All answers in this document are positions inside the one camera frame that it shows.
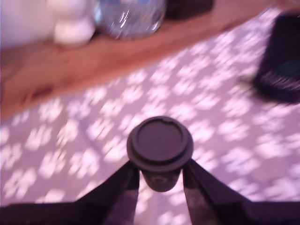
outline disposable coffee cup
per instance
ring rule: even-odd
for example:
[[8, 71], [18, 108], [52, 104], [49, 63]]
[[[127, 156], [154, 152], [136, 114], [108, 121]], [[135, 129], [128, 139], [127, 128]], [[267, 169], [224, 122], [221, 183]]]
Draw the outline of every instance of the disposable coffee cup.
[[177, 120], [153, 117], [132, 130], [127, 153], [149, 187], [165, 192], [176, 185], [182, 167], [191, 159], [193, 139]]

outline paw print pattern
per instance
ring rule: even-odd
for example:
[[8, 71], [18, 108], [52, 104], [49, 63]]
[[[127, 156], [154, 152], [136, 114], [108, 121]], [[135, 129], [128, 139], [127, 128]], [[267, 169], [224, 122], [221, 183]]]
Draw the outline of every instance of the paw print pattern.
[[15, 170], [11, 178], [4, 184], [4, 198], [11, 198], [15, 195], [17, 199], [22, 199], [36, 179], [37, 174], [34, 168], [29, 168], [26, 171]]
[[1, 148], [1, 169], [10, 170], [13, 168], [13, 165], [16, 161], [21, 158], [22, 150], [21, 144], [16, 143], [13, 146], [6, 145], [5, 147]]
[[93, 176], [99, 169], [100, 156], [93, 150], [87, 149], [84, 153], [76, 152], [70, 159], [69, 174], [77, 174], [78, 179], [85, 175]]
[[30, 132], [25, 147], [31, 151], [38, 150], [39, 147], [45, 146], [51, 139], [52, 128], [41, 125]]
[[44, 179], [49, 179], [54, 173], [59, 173], [66, 164], [65, 155], [66, 152], [62, 150], [46, 153], [38, 170], [39, 175]]

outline paw print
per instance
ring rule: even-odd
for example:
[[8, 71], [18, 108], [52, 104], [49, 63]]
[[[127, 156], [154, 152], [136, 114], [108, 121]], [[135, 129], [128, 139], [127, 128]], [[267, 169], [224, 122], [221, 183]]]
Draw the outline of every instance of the paw print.
[[59, 173], [66, 164], [65, 155], [66, 153], [61, 150], [46, 153], [38, 173], [45, 179], [51, 178], [54, 173]]
[[236, 172], [240, 176], [247, 175], [260, 166], [260, 162], [253, 158], [253, 153], [241, 147], [228, 151], [221, 160], [227, 164], [226, 170], [229, 173]]
[[78, 118], [82, 119], [89, 115], [90, 106], [86, 101], [80, 102], [76, 100], [69, 103], [67, 111], [70, 116], [78, 116]]
[[150, 80], [155, 85], [159, 85], [159, 84], [166, 83], [170, 77], [171, 77], [170, 73], [165, 72], [163, 70], [158, 70], [151, 76]]
[[195, 148], [192, 158], [207, 171], [212, 171], [219, 165], [215, 152], [212, 150], [207, 151], [203, 148]]
[[179, 121], [186, 121], [192, 120], [197, 115], [197, 111], [194, 109], [193, 105], [182, 103], [179, 105], [174, 105], [170, 109], [170, 114]]
[[94, 175], [99, 169], [99, 155], [93, 149], [87, 149], [84, 153], [76, 152], [70, 159], [71, 168], [69, 174], [77, 173], [77, 178], [81, 179], [86, 174]]
[[127, 84], [132, 85], [132, 84], [140, 84], [142, 83], [145, 78], [147, 77], [147, 74], [145, 73], [144, 70], [139, 70], [137, 72], [132, 73], [128, 78], [127, 78]]
[[272, 187], [265, 189], [265, 194], [273, 201], [296, 201], [300, 191], [297, 182], [290, 178], [280, 178], [274, 181]]
[[25, 147], [36, 151], [40, 146], [44, 146], [50, 141], [51, 132], [52, 128], [45, 125], [40, 126], [40, 128], [34, 128], [27, 138]]
[[195, 85], [191, 81], [179, 81], [173, 88], [176, 95], [189, 95], [195, 90]]
[[28, 120], [28, 118], [29, 118], [29, 112], [28, 111], [24, 111], [21, 114], [16, 115], [13, 118], [12, 126], [17, 126], [20, 123], [25, 123]]
[[160, 85], [152, 87], [148, 93], [148, 100], [149, 101], [163, 101], [170, 96], [170, 91], [168, 87]]
[[15, 194], [17, 199], [22, 199], [28, 188], [35, 183], [36, 179], [37, 175], [34, 168], [26, 171], [15, 170], [11, 178], [4, 185], [4, 198], [10, 198]]
[[7, 127], [1, 127], [1, 132], [0, 132], [0, 144], [1, 146], [3, 146], [9, 138], [9, 130]]
[[153, 116], [160, 116], [164, 115], [166, 112], [165, 104], [164, 103], [147, 103], [142, 108], [142, 113], [144, 117], [153, 117]]
[[228, 142], [242, 140], [248, 135], [249, 125], [242, 124], [241, 120], [227, 120], [218, 128], [218, 133], [224, 135]]
[[22, 155], [21, 144], [17, 143], [13, 146], [6, 145], [1, 148], [1, 169], [9, 170], [13, 168], [16, 161], [20, 159]]
[[233, 97], [225, 102], [222, 111], [225, 112], [227, 117], [242, 116], [250, 111], [251, 102], [245, 97]]
[[107, 90], [105, 87], [91, 88], [85, 92], [84, 98], [86, 102], [91, 105], [97, 105], [98, 102], [106, 96], [106, 94]]
[[126, 140], [121, 139], [119, 136], [115, 136], [111, 141], [104, 145], [103, 153], [105, 154], [105, 162], [119, 162], [122, 158], [127, 156]]
[[38, 110], [40, 121], [55, 121], [60, 115], [62, 108], [59, 98], [43, 103]]
[[138, 124], [140, 124], [144, 119], [143, 115], [136, 114], [126, 115], [123, 117], [121, 124], [119, 126], [119, 130], [123, 131], [125, 135], [128, 135], [133, 128], [135, 128]]
[[300, 150], [300, 133], [296, 133], [291, 136], [288, 136], [286, 139], [288, 141], [288, 146], [290, 148]]
[[98, 119], [93, 124], [89, 125], [86, 133], [91, 140], [97, 138], [104, 139], [113, 128], [110, 120]]
[[173, 70], [179, 63], [179, 60], [175, 57], [169, 57], [168, 59], [162, 60], [158, 67], [164, 71]]
[[51, 189], [46, 196], [39, 197], [36, 203], [59, 203], [65, 195], [66, 193], [62, 190]]
[[188, 129], [193, 136], [193, 140], [201, 143], [208, 141], [215, 132], [215, 128], [210, 125], [209, 120], [194, 122]]
[[120, 99], [107, 100], [102, 106], [100, 113], [106, 117], [117, 116], [123, 109], [124, 103]]
[[143, 95], [143, 90], [141, 86], [132, 86], [126, 88], [122, 93], [122, 99], [127, 103], [131, 104], [137, 101]]
[[209, 110], [214, 107], [220, 101], [219, 97], [216, 97], [214, 94], [202, 93], [197, 95], [193, 99], [193, 103], [195, 103], [198, 109]]
[[67, 142], [72, 142], [78, 135], [78, 122], [76, 120], [68, 120], [68, 122], [63, 126], [57, 137], [57, 146], [63, 147]]
[[266, 134], [257, 139], [255, 151], [265, 159], [285, 157], [291, 154], [290, 149], [283, 143], [282, 137]]

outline black bag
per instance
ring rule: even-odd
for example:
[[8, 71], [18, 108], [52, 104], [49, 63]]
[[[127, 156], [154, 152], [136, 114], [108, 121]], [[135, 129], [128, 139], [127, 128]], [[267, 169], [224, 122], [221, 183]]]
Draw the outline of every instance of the black bag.
[[254, 86], [268, 98], [300, 102], [300, 15], [280, 15]]

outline black object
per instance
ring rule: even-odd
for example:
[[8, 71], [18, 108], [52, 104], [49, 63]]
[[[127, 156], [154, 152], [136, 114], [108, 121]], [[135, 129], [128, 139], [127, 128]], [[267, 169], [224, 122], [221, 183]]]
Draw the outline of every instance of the black object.
[[212, 10], [215, 0], [167, 0], [166, 18], [187, 19]]
[[[105, 183], [76, 202], [2, 207], [0, 225], [133, 224], [139, 188], [139, 169], [136, 166], [147, 169], [143, 174], [149, 180], [153, 171], [166, 179], [166, 182], [159, 182], [159, 179], [149, 182], [150, 187], [159, 191], [173, 186], [168, 174], [177, 176], [183, 169], [184, 191], [193, 225], [300, 225], [300, 202], [251, 202], [190, 159], [192, 151], [188, 134], [183, 125], [171, 118], [149, 119], [129, 136], [128, 154], [133, 162], [127, 162]], [[165, 150], [165, 147], [176, 149], [170, 142], [172, 137], [174, 144], [182, 144], [176, 154], [170, 149]], [[153, 154], [150, 154], [148, 144], [155, 148]], [[145, 156], [141, 157], [144, 149], [139, 148], [145, 148]], [[157, 157], [161, 153], [157, 150], [164, 152], [162, 159]], [[164, 168], [162, 172], [153, 169], [156, 160], [156, 166]]]
[[133, 129], [127, 153], [147, 184], [155, 191], [165, 192], [176, 185], [181, 168], [192, 157], [193, 139], [178, 121], [154, 117]]
[[300, 102], [300, 15], [280, 15], [254, 86], [268, 98]]

